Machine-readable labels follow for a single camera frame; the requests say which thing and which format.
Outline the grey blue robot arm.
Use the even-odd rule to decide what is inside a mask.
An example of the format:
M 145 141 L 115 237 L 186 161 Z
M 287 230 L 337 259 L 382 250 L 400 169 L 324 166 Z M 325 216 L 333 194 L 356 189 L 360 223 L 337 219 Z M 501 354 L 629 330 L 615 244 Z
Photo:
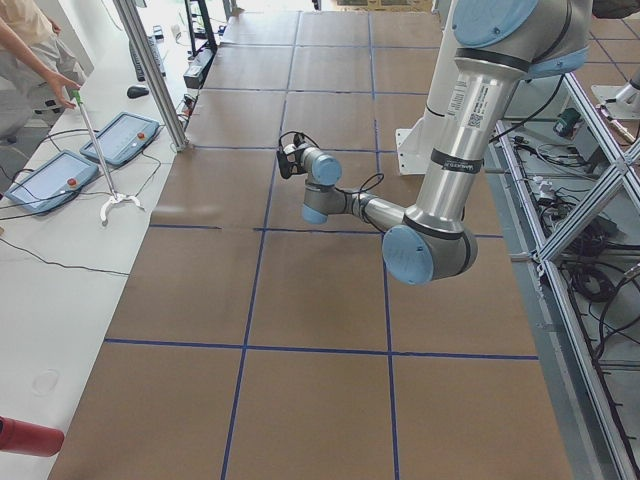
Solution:
M 587 58 L 589 1 L 458 1 L 451 6 L 440 59 L 458 75 L 415 203 L 400 207 L 365 191 L 338 188 L 339 161 L 302 132 L 281 145 L 282 178 L 305 178 L 303 218 L 322 224 L 351 214 L 383 232 L 387 270 L 421 285 L 467 271 L 477 242 L 463 224 L 465 204 L 498 120 L 519 82 L 578 69 Z

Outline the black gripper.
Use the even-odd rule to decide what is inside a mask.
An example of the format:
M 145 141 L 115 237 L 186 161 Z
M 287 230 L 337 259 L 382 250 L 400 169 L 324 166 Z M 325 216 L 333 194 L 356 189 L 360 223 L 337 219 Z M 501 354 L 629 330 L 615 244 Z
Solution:
M 289 179 L 303 174 L 303 164 L 299 158 L 298 148 L 294 144 L 280 146 L 277 150 L 277 162 L 280 176 Z

